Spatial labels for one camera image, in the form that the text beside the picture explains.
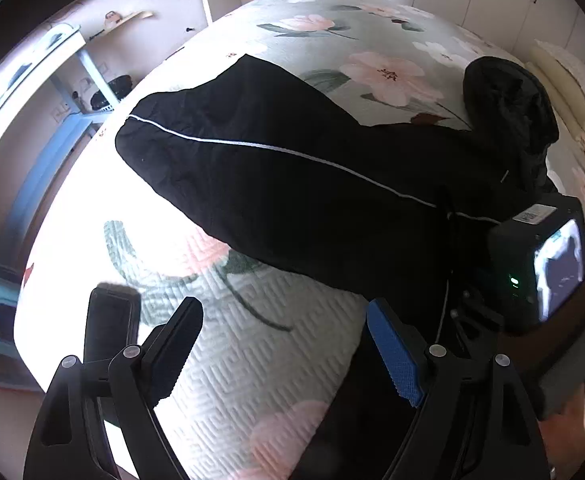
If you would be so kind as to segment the person right hand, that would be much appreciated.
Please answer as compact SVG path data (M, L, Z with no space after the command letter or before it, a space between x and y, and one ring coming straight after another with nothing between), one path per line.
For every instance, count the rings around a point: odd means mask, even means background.
M585 461L585 385L557 413L539 422L546 455L556 479L571 479Z

